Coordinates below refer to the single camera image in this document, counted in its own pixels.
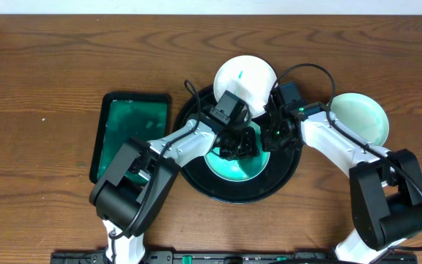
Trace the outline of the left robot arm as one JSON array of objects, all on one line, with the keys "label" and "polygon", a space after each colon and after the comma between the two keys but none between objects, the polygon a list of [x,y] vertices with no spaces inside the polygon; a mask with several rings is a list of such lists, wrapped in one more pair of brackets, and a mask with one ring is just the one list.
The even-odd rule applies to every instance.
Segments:
[{"label": "left robot arm", "polygon": [[161,139],[128,139],[95,183],[89,201],[103,220],[110,263],[139,263],[143,237],[168,196],[181,168],[215,148],[223,159],[258,154],[253,123],[236,127],[207,117],[191,117]]}]

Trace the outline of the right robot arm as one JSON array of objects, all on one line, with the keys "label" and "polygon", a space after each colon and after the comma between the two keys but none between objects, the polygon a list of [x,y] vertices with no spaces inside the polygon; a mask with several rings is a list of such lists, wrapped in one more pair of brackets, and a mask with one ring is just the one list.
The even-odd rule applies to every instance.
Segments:
[{"label": "right robot arm", "polygon": [[323,103],[268,103],[264,109],[270,115],[270,124],[262,127],[264,149],[305,144],[349,178],[355,228],[336,246],[338,260],[378,263],[422,232],[422,173],[412,152],[372,144]]}]

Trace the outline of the light green plate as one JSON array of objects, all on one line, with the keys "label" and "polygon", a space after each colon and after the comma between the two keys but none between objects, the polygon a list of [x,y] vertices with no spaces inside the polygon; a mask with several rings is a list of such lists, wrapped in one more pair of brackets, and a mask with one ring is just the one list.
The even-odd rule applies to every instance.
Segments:
[{"label": "light green plate", "polygon": [[254,157],[240,160],[226,160],[219,157],[220,148],[215,147],[210,153],[206,154],[204,160],[210,170],[223,180],[231,182],[245,182],[255,178],[265,169],[270,160],[270,153],[262,149],[262,143],[259,141],[261,130],[259,125],[251,121],[250,126],[256,133],[256,146],[259,154]]},{"label": "light green plate", "polygon": [[344,93],[334,97],[331,111],[352,131],[382,146],[387,141],[390,124],[378,102],[360,93]]}]

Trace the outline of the white plate with green stains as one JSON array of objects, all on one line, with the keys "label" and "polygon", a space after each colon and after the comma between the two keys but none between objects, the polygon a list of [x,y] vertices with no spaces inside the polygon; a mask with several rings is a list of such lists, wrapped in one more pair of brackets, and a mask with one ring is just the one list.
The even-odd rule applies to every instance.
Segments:
[{"label": "white plate with green stains", "polygon": [[270,91],[277,79],[274,69],[256,56],[236,56],[226,61],[215,75],[213,94],[219,101],[225,91],[244,100],[253,118],[265,113]]}]

